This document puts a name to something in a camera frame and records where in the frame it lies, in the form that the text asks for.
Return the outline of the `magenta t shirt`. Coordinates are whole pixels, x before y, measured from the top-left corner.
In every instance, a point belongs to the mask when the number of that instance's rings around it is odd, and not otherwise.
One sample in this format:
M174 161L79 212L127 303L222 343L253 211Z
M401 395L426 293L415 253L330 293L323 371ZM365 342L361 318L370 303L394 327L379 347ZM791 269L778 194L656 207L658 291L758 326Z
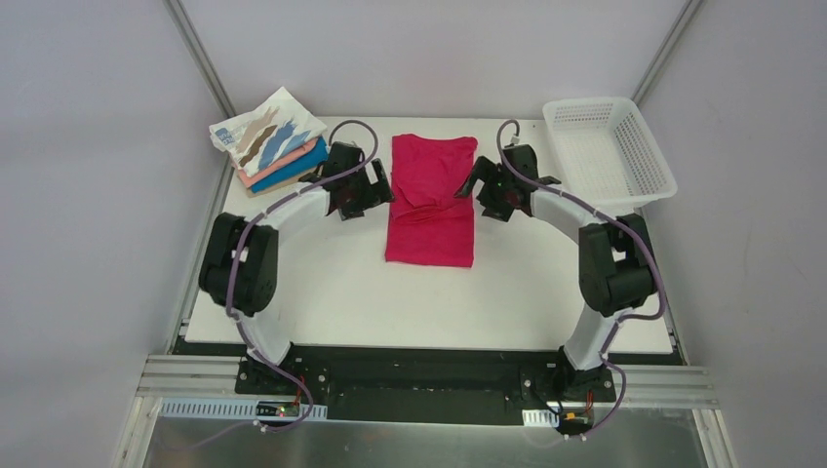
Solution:
M470 175L478 140L413 134L391 140L391 189L385 260L470 268L475 215L469 198L454 196Z

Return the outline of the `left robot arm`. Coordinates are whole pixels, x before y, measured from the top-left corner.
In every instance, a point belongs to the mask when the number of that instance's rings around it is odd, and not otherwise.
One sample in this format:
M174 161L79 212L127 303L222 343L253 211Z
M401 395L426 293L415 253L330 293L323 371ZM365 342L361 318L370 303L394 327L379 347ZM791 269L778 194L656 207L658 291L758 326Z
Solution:
M332 214L349 220L393 199L382 162L337 141L327 160L288 186L282 198L256 214L214 219L198 287L231 320L249 356L263 363L259 379L272 393L286 394L297 381L297 368L284 359L293 344L289 326L275 309L280 250Z

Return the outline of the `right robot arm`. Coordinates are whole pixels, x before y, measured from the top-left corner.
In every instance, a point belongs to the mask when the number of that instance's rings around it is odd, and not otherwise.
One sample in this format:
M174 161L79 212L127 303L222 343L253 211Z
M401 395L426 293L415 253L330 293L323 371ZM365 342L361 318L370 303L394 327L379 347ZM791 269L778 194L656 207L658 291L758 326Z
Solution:
M556 392L575 400L597 384L623 319L658 291L649 232L637 214L612 217L539 176L534 150L511 144L494 162L480 156L457 198L476 197L486 217L503 222L521 211L557 228L577 245L577 282L584 301L574 331L551 373Z

